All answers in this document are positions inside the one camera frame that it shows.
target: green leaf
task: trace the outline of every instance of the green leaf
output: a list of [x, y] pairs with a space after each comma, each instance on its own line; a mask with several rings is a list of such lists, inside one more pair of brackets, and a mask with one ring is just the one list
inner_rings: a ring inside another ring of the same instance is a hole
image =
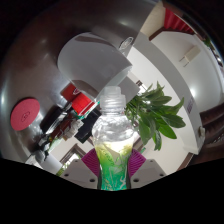
[[183, 128], [186, 126], [183, 119], [177, 115], [164, 114], [161, 118], [171, 127], [174, 128]]
[[163, 119], [161, 119], [161, 118], [159, 118], [159, 119], [157, 118], [156, 122], [159, 123], [159, 125], [161, 125], [161, 124], [167, 125], [167, 123]]
[[163, 88], [164, 87], [150, 91], [148, 94], [146, 94], [144, 96], [145, 100], [151, 101], [151, 100], [155, 100], [155, 99], [159, 98], [160, 96], [162, 96]]
[[178, 103], [176, 106], [162, 106], [161, 109], [163, 109], [166, 114], [172, 114], [172, 115], [176, 115], [180, 108], [184, 105], [184, 98], [182, 98], [182, 100], [180, 101], [180, 103]]
[[160, 150], [162, 147], [162, 139], [159, 131], [156, 131], [155, 134], [153, 135], [153, 141], [156, 144], [154, 150]]
[[151, 88], [152, 88], [153, 84], [151, 84], [151, 86], [149, 86], [149, 88], [146, 90], [146, 92], [148, 92]]
[[171, 139], [177, 139], [177, 136], [176, 134], [174, 133], [173, 129], [168, 126], [168, 125], [163, 125], [163, 124], [160, 124], [159, 125], [159, 131], [164, 135], [166, 136], [167, 138], [171, 138]]
[[139, 113], [142, 121], [150, 128], [151, 130], [151, 136], [152, 137], [155, 133], [156, 130], [156, 124], [154, 121], [154, 118], [150, 116], [150, 114], [145, 114], [145, 113]]
[[158, 81], [157, 81], [157, 88], [162, 88]]
[[146, 145], [148, 141], [151, 139], [151, 131], [150, 128], [147, 125], [145, 125], [141, 120], [139, 120], [139, 133], [143, 145]]
[[151, 100], [151, 104], [153, 106], [162, 106], [163, 104], [168, 103], [171, 99], [172, 97], [170, 96], [161, 96], [157, 98], [156, 100]]

